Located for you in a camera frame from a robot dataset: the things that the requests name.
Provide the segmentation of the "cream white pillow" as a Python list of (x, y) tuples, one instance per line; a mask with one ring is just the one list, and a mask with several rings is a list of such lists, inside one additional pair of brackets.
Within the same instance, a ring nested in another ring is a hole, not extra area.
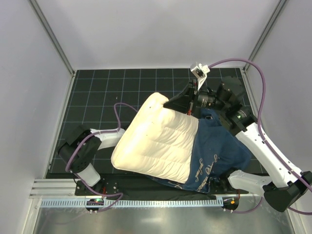
[(199, 120), (164, 108), (168, 98), (151, 94), (116, 145), (111, 163), (125, 170), (185, 183)]

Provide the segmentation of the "dark blue embroidered pillowcase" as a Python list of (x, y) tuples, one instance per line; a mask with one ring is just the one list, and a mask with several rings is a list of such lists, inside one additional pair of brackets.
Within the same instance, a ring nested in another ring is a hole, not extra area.
[(221, 125), (214, 110), (201, 109), (199, 130), (192, 150), (190, 175), (186, 182), (153, 176), (148, 178), (162, 185), (208, 193), (211, 182), (218, 182), (221, 174), (231, 168), (246, 169), (252, 156), (251, 151)]

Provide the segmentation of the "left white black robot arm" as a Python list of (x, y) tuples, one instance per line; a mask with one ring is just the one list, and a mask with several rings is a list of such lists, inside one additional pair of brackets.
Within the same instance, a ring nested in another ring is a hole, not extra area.
[(124, 133), (122, 128), (96, 130), (80, 125), (59, 146), (57, 153), (66, 163), (65, 170), (78, 175), (86, 182), (86, 190), (98, 195), (103, 183), (91, 161), (98, 150), (115, 147)]

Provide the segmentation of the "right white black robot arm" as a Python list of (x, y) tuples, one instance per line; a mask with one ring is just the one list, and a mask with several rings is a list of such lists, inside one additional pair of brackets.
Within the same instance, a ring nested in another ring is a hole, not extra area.
[(245, 190), (263, 197), (276, 211), (290, 208), (311, 188), (312, 173), (292, 164), (264, 133), (259, 116), (242, 105), (245, 90), (241, 81), (225, 77), (217, 89), (201, 88), (203, 79), (192, 79), (165, 108), (199, 117), (199, 110), (215, 110), (221, 125), (258, 159), (268, 176), (258, 176), (232, 166), (219, 175), (220, 189), (231, 193)]

